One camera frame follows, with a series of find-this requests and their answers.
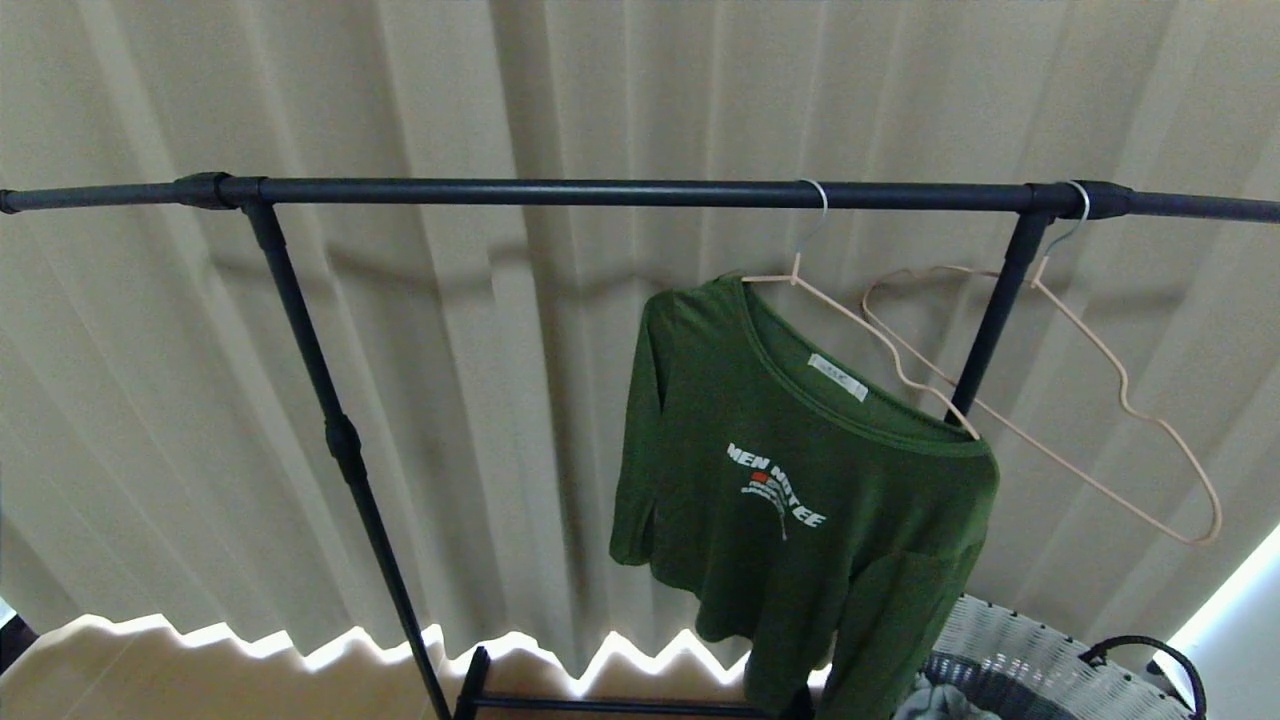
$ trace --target silver hook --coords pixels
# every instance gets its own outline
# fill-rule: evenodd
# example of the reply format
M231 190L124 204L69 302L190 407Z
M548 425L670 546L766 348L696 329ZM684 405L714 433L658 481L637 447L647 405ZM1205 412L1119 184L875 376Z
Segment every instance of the silver hook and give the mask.
M1078 183L1078 182L1075 182L1075 181L1065 181L1065 182L1066 182L1066 184L1074 187L1075 190L1078 190L1080 192L1080 197L1084 199L1084 210L1080 211L1080 219L1075 220L1075 224L1071 225L1071 229L1069 229L1065 233L1062 233L1062 236L1053 238L1053 242L1048 243L1048 247L1044 249L1044 258L1048 258L1048 254L1053 251L1053 246L1055 245L1057 245L1059 242L1062 242L1064 240L1066 240L1066 238L1071 237L1073 234L1075 234L1075 232L1079 231L1082 225L1084 225L1084 220L1089 219L1089 206L1091 206L1091 202L1089 202L1089 191L1084 190L1084 186L1080 184L1080 183Z
M809 231L804 237L801 237L800 242L796 243L796 255L800 255L800 252L804 251L804 243L810 237L818 234L818 231L820 231L827 224L827 213L831 210L831 202L827 200L827 191L822 187L822 183L819 183L818 181L809 178L796 178L796 181L812 184L814 188L818 190L818 195L822 196L822 218L818 218L818 224L815 224L813 229Z

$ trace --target beige floor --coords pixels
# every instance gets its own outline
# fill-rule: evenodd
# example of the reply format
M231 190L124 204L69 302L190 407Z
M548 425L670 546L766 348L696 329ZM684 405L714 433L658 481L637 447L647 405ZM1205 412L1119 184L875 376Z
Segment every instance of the beige floor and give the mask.
M461 670L442 673L451 702ZM563 694L558 667L524 651L494 662L489 688ZM660 676L623 659L611 660L594 683L594 697L681 697L735 701L691 655L681 653ZM480 717L549 719L554 712L481 711ZM579 720L618 715L566 714ZM352 643L312 671L292 650L257 659L233 639L188 647L173 629L120 633L102 623L73 623L42 637L0 676L4 720L115 719L431 719L412 661L388 664L371 647Z

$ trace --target empty hanger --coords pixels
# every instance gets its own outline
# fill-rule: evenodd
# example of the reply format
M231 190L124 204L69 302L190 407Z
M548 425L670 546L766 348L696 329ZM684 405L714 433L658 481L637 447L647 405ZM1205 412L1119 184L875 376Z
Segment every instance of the empty hanger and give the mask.
M1151 423L1151 424L1158 425L1161 429L1165 430L1165 433L1169 434L1169 437L1171 437L1174 439L1174 442L1178 445L1178 448L1181 450L1183 455L1190 462L1192 468L1196 469L1196 474L1199 477L1199 482L1204 487L1204 493L1208 496L1210 509L1212 510L1212 514L1213 514L1212 520L1210 521L1208 532L1206 532L1203 536L1201 536L1198 538L1188 538L1188 537L1178 533L1176 530L1169 528L1167 525L1165 525L1160 520L1152 518L1146 511L1143 511L1142 509L1137 507L1135 505L1133 505L1128 500L1120 497L1115 491L1112 491L1111 488L1106 487L1101 482L1093 479L1089 474L1087 474L1085 471L1080 470L1079 468L1076 468L1075 465L1073 465L1070 461L1065 460L1064 457L1061 457L1060 455L1057 455L1052 450L1044 447L1043 443L1041 443L1038 439L1030 437L1029 434L1027 434L1025 430L1023 430L1021 428L1019 428L1018 425L1015 425L1014 423L1009 421L1006 418L1004 418L1002 415L1000 415L998 413L996 413L995 410L992 410L991 406L987 405L986 402L983 402L982 400L977 400L975 398L974 402L979 407L982 407L983 410L986 410L987 413L989 413L991 416L995 418L996 420L998 420L1002 425L1005 425L1006 428L1009 428L1010 430L1012 430L1014 434L1016 434L1018 437L1020 437L1024 441L1027 441L1028 443L1030 443L1032 447L1034 447L1036 450L1039 450L1046 456L1048 456L1051 460L1053 460L1059 465L1066 468L1068 470L1070 470L1071 473L1074 473L1076 477L1079 477L1082 480L1084 480L1085 483L1091 484L1094 489L1097 489L1102 495L1110 497L1115 502L1120 503L1125 510L1128 510L1129 512L1133 512L1134 515L1137 515L1142 520L1144 520L1148 524L1153 525L1160 532L1165 533L1166 536L1169 536L1169 537L1171 537L1171 538L1174 538L1174 539L1176 539L1179 542L1187 543L1187 544L1196 544L1196 546L1208 544L1208 543L1213 542L1215 538L1217 538L1217 534L1219 534L1219 532L1222 528L1222 503L1221 503L1221 501L1217 497L1217 491L1213 488L1213 483L1208 479L1208 475L1204 473L1204 468L1201 466L1201 462L1196 457L1196 454L1192 452L1190 447L1187 446L1187 442L1183 439L1183 437L1180 434L1178 434L1178 430L1175 430L1172 428L1172 425L1170 425L1169 423L1166 423L1165 420L1162 420L1160 418L1155 418L1155 416L1139 413L1139 411L1137 411L1137 410L1133 409L1133 406L1129 404L1129 373L1128 373L1128 370L1125 370L1124 364L1120 363L1120 359L1116 357L1116 355L1111 351L1110 347L1106 346L1105 342L1102 342L1102 338L1100 338L1097 334L1094 334L1094 332L1092 329L1089 329L1089 327L1085 325L1084 322L1080 320L1080 318L1076 316L1075 313L1073 313L1071 309L1066 306L1066 304L1064 304L1061 300L1059 300L1059 297L1056 295L1053 295L1052 291L1050 291L1047 287L1044 287L1044 283L1042 282L1043 277L1044 277L1044 268L1046 268L1046 265L1048 265L1050 252L1052 252L1053 246L1056 246L1057 243L1062 242L1068 237L1071 237L1071 234L1074 234L1078 229L1080 229L1080 227L1084 224L1084 222L1089 218L1089 204L1091 204L1089 202L1089 192L1084 188L1084 186L1082 186L1078 182L1074 182L1074 181L1068 181L1068 182L1070 184L1073 184L1080 192L1080 195L1084 197L1084 211L1080 214L1080 219L1075 223L1075 225L1071 227L1070 231L1068 231L1061 237L1053 240L1053 242L1051 242L1048 245L1048 247L1044 249L1044 255L1041 258L1039 265L1036 268L1034 275L1032 277L1032 279L1027 284L1029 284L1030 287L1036 288L1042 295L1044 295L1046 297L1048 297L1050 302L1052 302L1053 306L1057 307L1057 310L1062 315L1066 315L1066 319L1070 320L1071 324L1075 325L1082 333L1084 333L1084 337L1089 338L1089 342L1092 342L1094 346L1097 346L1097 348L1102 351L1102 355L1105 355L1106 359L1111 363L1111 365L1116 369L1116 373L1120 375L1120 391L1119 391L1120 407L1128 415L1132 415L1132 416L1134 416L1134 418L1137 418L1137 419L1139 419L1139 420L1142 420L1144 423ZM918 272L918 270L913 270L913 269L895 270L892 273L888 273L887 275L883 275L883 277L878 278L876 282L873 282L870 284L870 287L867 288L867 292L863 293L861 309L863 309L863 314L868 319L870 319L872 323L876 323L881 329L883 329L886 333L888 333L890 336L892 336L893 340L896 340L897 342L902 343L902 347L905 347L908 350L908 352L910 352L911 355L914 355L918 360L920 360L920 363L924 363L924 365L927 368L929 368L931 370L933 370L938 377L941 377L942 379L947 380L948 383L951 383L954 386L954 384L956 384L956 380L954 378L947 377L937 365L929 363L924 357L924 355L922 355L918 350L915 350L914 347L911 347L910 345L908 345L908 342L905 340L902 340L902 337L900 334L897 334L896 332L893 332L893 329L890 328L887 324L884 324L883 320L881 320L879 318L877 318L876 314L872 313L869 302L868 302L869 299L870 299L872 292L879 284L882 284L884 281L890 279L891 277L895 277L895 275L905 273L905 274L909 274L913 278L920 278L924 274L927 274L929 272L934 272L934 270L954 270L954 272L960 272L960 273L966 273L966 274L987 275L987 277L992 277L992 278L1000 277L1000 273L993 273L993 272L989 272L989 270L974 270L972 268L964 268L964 266L960 266L960 265L936 265L936 266L928 268L928 269L925 269L923 272Z
M978 430L974 429L973 424L969 423L969 419L964 416L964 413L960 413L960 410L956 409L956 406L951 404L951 401L947 398L947 396L942 395L936 388L932 388L932 387L929 387L927 384L922 384L922 383L918 383L918 382L908 378L902 373L902 357L897 354L897 347L893 346L893 342L890 341L887 337L884 337L884 333L882 333L878 329L876 329L874 325L872 325L867 320L864 320L860 316L858 316L856 313L854 313L852 310L845 307L840 302L836 302L835 300L832 300L831 297L828 297L826 293L823 293L820 290L818 290L814 286L809 284L804 278L800 277L800 256L804 252L804 243L805 243L806 240L809 240L810 237L813 237L814 234L817 234L818 231L820 231L823 228L823 225L827 224L827 213L831 210L831 204L827 200L827 191L822 187L822 184L818 181L812 181L809 178L800 178L800 181L806 182L806 183L814 186L818 190L818 195L822 196L822 218L819 218L818 223L813 227L813 229L810 229L803 238L800 238L800 242L796 243L796 256L795 256L795 260L792 260L792 263L791 263L791 274L788 274L788 275L751 275L751 277L742 278L742 282L744 283L777 283L777 282L791 283L792 286L804 288L805 291L808 291L810 295L813 295L818 300L822 300L827 305L829 305L829 306L835 307L836 310L844 313L851 320L854 320L855 323L858 323L859 325L861 325L864 329L867 329L867 332L869 332L873 336L876 336L877 338L879 338L879 341L884 343L884 347L888 347L890 354L893 355L893 369L897 372L899 379L901 379L908 387L914 387L916 389L923 389L925 392L929 392L929 393L933 393L934 396L937 396L937 398L941 400L947 406L947 409L951 410L952 414L955 414L955 416L960 420L960 424L964 425L964 429L968 430L969 434L973 436L974 439L978 439Z

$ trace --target white wicker basket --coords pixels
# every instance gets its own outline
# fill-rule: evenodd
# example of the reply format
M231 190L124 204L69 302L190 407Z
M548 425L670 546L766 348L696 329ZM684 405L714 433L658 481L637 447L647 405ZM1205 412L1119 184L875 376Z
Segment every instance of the white wicker basket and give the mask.
M1119 644L1152 644L1184 662L1196 711L1124 667L1106 662ZM1093 648L1018 612L964 596L923 669L1004 720L1203 720L1196 669L1158 641L1125 635Z

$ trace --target black metal rack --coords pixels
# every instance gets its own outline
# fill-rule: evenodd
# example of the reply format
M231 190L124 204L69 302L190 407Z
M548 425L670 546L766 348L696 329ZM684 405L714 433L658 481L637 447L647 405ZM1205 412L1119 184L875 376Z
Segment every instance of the black metal rack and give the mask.
M1080 181L1089 193L1091 219L1123 215L1164 215L1280 223L1280 202L1139 192L1110 182ZM1005 263L974 337L952 402L968 413L996 343L1012 310L1027 270L1046 228L1057 218L1079 218L1083 200L1068 183L1051 184L925 184L823 183L831 208L881 210L969 210L1016 213ZM248 218L266 255L280 302L325 418L325 439L351 488L365 532L378 557L387 589L413 653L428 697L440 720L474 720L480 708L559 710L634 715L701 715L763 717L741 705L699 702L590 701L517 697L486 693L489 655L476 648L462 683L456 710L431 667L417 615L401 577L378 503L369 486L356 427L343 413L338 391L307 311L302 288L289 261L284 232L274 205L416 204L416 205L626 205L685 208L820 208L813 187L804 182L671 182L671 181L524 181L524 179L375 179L265 178L197 173L168 183L115 184L54 190L0 190L0 211L54 208L182 204L209 210L239 209ZM788 715L812 715L801 692Z

